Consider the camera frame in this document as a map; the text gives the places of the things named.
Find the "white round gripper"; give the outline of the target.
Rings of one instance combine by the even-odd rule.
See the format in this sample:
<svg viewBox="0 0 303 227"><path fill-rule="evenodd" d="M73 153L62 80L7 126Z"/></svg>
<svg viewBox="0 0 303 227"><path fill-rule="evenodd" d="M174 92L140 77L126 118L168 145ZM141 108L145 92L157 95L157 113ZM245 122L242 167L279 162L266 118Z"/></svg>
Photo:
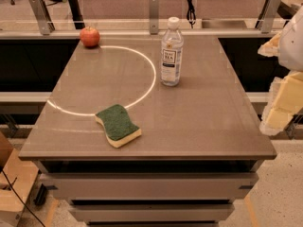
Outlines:
<svg viewBox="0 0 303 227"><path fill-rule="evenodd" d="M273 136L282 132L303 109L303 73L297 72L303 71L303 7L258 53L264 57L278 56L282 66L293 70L283 79L274 78L270 86L259 129Z"/></svg>

